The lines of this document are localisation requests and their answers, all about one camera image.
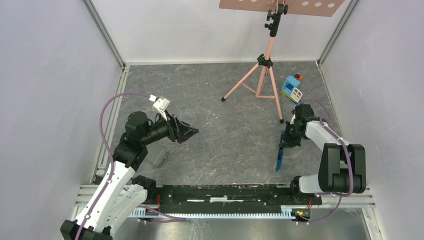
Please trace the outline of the grey cloth napkin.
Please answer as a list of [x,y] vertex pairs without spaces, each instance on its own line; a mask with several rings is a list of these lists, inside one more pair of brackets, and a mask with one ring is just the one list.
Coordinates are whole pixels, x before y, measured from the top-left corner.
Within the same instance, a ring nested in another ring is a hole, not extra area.
[[169,159],[169,152],[165,152],[161,157],[158,157],[155,162],[153,163],[153,166],[155,168],[161,168]]

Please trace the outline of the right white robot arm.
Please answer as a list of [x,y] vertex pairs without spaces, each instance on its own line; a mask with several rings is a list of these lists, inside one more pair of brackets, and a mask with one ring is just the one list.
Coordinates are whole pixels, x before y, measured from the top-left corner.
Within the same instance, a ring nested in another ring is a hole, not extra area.
[[281,149],[299,147],[311,140],[321,151],[316,174],[296,176],[290,183],[289,199],[302,204],[309,194],[350,196],[366,190],[366,150],[335,133],[325,120],[315,116],[309,104],[296,105],[286,122]]

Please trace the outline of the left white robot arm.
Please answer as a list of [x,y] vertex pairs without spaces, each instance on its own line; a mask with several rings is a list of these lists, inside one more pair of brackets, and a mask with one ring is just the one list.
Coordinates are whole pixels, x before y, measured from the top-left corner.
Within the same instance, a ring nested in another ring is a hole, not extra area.
[[153,121],[142,111],[131,113],[108,169],[85,208],[74,220],[65,220],[60,232],[65,240],[111,240],[142,203],[157,198],[155,180],[134,176],[148,154],[147,146],[168,138],[179,144],[199,130],[167,111]]

